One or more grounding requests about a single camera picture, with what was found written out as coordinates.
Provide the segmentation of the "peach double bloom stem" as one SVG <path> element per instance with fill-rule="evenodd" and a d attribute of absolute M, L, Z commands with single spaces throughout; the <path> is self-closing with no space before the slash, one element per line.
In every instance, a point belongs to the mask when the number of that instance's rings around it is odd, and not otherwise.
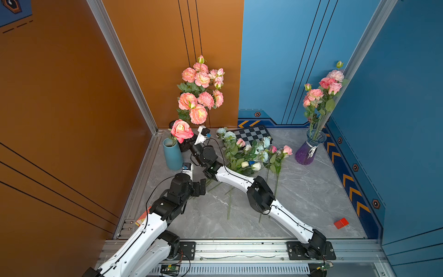
<path fill-rule="evenodd" d="M 212 78 L 203 55 L 197 57 L 197 62 L 186 68 L 182 73 L 182 83 L 177 87 L 182 93 L 202 93 L 210 86 Z"/>

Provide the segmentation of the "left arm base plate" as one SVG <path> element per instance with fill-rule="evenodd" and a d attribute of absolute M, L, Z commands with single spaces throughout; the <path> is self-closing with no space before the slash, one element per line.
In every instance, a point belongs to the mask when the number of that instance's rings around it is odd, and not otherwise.
<path fill-rule="evenodd" d="M 191 261 L 195 259 L 196 242 L 195 241 L 180 241 L 173 243 L 170 249 L 169 260 L 180 260 L 184 255 Z"/>

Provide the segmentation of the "bunch of pink flowers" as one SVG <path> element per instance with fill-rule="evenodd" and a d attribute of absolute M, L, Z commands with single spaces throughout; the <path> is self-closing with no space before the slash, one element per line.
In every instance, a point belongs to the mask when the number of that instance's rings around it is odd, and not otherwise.
<path fill-rule="evenodd" d="M 271 136 L 264 136 L 253 142 L 237 138 L 233 131 L 219 128 L 216 137 L 223 142 L 223 163 L 238 174 L 251 176 L 261 169 L 267 169 L 279 178 L 283 161 L 293 154 L 288 145 L 276 148 L 271 144 Z"/>

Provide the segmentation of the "deep pink rose stem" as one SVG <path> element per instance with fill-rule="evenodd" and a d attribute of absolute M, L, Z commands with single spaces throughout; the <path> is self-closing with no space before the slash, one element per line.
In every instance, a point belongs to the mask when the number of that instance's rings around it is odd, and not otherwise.
<path fill-rule="evenodd" d="M 184 143 L 185 140 L 191 139 L 194 133 L 190 125 L 184 120 L 175 120 L 170 122 L 168 130 L 170 131 L 170 146 L 174 146 L 177 143 Z"/>

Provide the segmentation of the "pink multi bloom stem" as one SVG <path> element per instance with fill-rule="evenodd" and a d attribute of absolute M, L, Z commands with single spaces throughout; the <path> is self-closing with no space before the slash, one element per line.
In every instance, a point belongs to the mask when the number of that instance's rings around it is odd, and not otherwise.
<path fill-rule="evenodd" d="M 205 91 L 199 94 L 197 101 L 199 104 L 211 110 L 212 108 L 219 108 L 223 105 L 224 96 L 219 90 L 214 90 L 212 93 Z"/>

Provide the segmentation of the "large peach bloom stem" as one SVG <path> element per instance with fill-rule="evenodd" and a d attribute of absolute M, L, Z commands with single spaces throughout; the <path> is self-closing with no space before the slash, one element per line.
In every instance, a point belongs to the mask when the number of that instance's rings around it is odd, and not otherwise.
<path fill-rule="evenodd" d="M 185 92 L 178 97 L 178 118 L 194 125 L 203 125 L 208 119 L 209 108 L 194 94 Z"/>

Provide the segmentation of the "teal ceramic vase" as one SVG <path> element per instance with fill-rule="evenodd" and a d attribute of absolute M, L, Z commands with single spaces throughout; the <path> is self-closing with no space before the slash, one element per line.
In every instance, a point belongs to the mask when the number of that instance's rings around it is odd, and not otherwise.
<path fill-rule="evenodd" d="M 167 167 L 170 170 L 181 170 L 183 157 L 181 154 L 179 143 L 176 140 L 165 138 L 163 141 L 163 150 Z"/>

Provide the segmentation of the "pale pink carnation stem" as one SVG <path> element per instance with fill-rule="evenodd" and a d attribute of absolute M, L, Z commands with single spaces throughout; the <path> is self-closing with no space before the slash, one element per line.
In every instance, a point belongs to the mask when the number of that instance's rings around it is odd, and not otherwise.
<path fill-rule="evenodd" d="M 336 69 L 330 71 L 326 76 L 334 79 L 338 83 L 342 83 L 345 80 L 344 62 L 338 61 L 336 64 Z"/>

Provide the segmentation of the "pink double bloom stem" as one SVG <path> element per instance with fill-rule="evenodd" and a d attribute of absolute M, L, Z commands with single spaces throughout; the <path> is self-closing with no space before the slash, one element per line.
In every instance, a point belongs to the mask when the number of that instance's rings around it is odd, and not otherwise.
<path fill-rule="evenodd" d="M 311 84 L 305 84 L 306 95 L 303 98 L 304 116 L 309 123 L 309 134 L 312 138 L 317 138 L 319 123 L 326 115 L 324 107 L 324 91 L 322 89 L 312 89 Z"/>

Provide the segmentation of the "black cylindrical vase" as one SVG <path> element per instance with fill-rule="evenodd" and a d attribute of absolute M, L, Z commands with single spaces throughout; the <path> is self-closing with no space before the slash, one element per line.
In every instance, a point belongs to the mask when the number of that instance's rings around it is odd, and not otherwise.
<path fill-rule="evenodd" d="M 196 138 L 191 126 L 184 120 L 171 121 L 168 126 L 170 131 L 170 142 L 168 147 L 178 146 L 181 152 L 190 149 L 190 143 Z"/>

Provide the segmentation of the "pale pink double stem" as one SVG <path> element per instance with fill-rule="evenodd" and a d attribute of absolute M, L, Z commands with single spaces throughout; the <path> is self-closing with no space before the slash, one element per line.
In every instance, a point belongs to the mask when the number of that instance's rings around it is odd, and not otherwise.
<path fill-rule="evenodd" d="M 210 70 L 210 84 L 213 85 L 217 90 L 221 89 L 224 85 L 224 69 L 212 69 Z"/>

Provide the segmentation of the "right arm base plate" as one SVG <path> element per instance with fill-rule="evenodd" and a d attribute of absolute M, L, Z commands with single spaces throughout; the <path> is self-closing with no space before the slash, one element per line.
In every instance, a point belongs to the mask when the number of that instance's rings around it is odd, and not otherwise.
<path fill-rule="evenodd" d="M 320 248 L 320 254 L 313 250 L 309 253 L 305 245 L 298 241 L 288 241 L 286 247 L 290 260 L 336 260 L 335 250 L 329 241 Z"/>

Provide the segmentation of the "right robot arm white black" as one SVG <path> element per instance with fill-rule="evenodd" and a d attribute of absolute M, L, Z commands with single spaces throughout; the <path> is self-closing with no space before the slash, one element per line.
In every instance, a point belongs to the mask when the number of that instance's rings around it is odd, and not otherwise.
<path fill-rule="evenodd" d="M 304 223 L 286 209 L 276 198 L 272 189 L 261 176 L 247 177 L 219 162 L 211 145 L 204 145 L 206 137 L 201 135 L 183 141 L 185 149 L 191 150 L 193 159 L 204 168 L 205 176 L 232 186 L 245 193 L 252 209 L 269 215 L 280 225 L 295 235 L 308 259 L 321 260 L 326 254 L 326 237 L 320 231 Z"/>

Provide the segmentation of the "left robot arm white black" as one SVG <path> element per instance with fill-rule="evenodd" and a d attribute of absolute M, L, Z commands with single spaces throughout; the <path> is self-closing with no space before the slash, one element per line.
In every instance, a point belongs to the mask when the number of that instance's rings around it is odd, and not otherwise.
<path fill-rule="evenodd" d="M 83 274 L 85 277 L 128 277 L 148 247 L 178 215 L 184 213 L 189 198 L 206 194 L 205 179 L 194 182 L 186 173 L 178 173 L 171 179 L 170 187 L 147 210 L 146 220 L 123 247 L 100 269 L 87 269 Z"/>

